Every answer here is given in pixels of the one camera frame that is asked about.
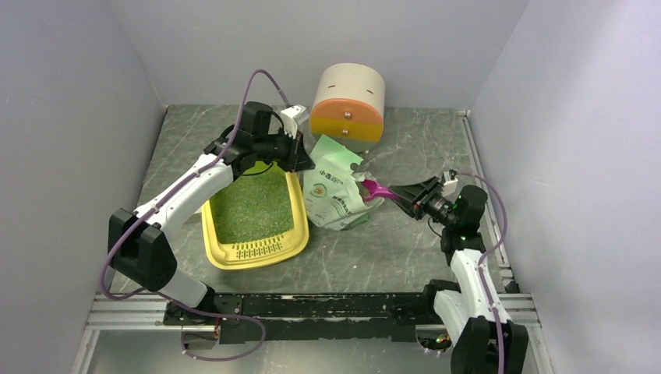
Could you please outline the yellow litter box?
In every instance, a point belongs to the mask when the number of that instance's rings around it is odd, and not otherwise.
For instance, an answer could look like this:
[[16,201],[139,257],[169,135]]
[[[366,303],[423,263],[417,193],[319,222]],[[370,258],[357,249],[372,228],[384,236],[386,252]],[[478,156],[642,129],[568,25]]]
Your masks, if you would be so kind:
[[207,258],[221,270],[270,266],[309,241],[298,175],[264,163],[206,201],[201,219]]

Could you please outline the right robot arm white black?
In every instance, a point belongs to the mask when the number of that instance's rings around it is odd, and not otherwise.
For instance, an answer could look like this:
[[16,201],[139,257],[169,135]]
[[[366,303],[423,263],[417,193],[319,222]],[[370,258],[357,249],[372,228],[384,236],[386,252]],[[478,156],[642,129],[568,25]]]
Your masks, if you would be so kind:
[[418,221],[441,224],[440,247],[458,281],[458,290],[442,290],[420,303],[422,316],[443,321],[451,340],[452,373],[521,373],[528,331],[513,321],[489,275],[479,232],[487,192],[465,185],[454,201],[444,195],[446,181],[432,177],[411,185],[392,185],[395,203]]

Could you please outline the magenta plastic scoop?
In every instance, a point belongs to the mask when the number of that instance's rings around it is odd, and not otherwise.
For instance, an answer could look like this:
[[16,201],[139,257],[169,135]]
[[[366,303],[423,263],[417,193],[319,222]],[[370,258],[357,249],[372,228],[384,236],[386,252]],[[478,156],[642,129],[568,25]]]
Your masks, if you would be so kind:
[[360,182],[360,185],[367,191],[367,195],[362,198],[362,201],[365,203],[377,198],[391,199],[395,201],[400,199],[398,195],[389,190],[389,188],[381,185],[376,180],[365,179]]

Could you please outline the green cat litter bag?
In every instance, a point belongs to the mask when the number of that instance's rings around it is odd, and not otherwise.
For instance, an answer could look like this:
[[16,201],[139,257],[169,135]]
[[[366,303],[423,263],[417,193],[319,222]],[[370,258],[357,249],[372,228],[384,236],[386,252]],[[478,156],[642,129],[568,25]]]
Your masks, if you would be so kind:
[[309,154],[313,170],[302,173],[302,195],[308,219],[318,228],[343,231],[367,219],[385,199],[364,201],[369,172],[357,172],[363,159],[328,136],[321,136]]

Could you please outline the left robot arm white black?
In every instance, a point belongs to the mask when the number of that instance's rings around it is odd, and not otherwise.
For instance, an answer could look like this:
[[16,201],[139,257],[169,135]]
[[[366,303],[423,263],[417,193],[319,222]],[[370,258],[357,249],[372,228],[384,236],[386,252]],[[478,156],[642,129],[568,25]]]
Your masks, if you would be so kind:
[[105,266],[140,290],[177,303],[194,323],[212,320],[217,311],[214,289],[179,268],[168,240],[210,197],[258,161],[286,172],[312,169],[302,133],[308,120],[309,112],[300,104],[280,112],[260,102],[244,104],[236,123],[208,144],[174,183],[150,202],[111,215]]

